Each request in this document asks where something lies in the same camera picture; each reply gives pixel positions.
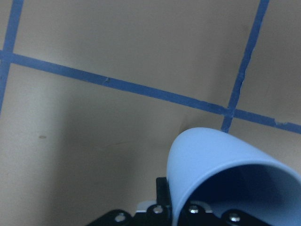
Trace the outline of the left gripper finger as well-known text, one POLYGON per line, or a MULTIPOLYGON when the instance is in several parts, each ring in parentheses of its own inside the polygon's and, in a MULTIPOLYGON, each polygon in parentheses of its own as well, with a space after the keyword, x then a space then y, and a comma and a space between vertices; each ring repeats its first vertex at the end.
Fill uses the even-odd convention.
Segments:
POLYGON ((156 178, 156 205, 172 207, 169 184, 166 177, 156 178))

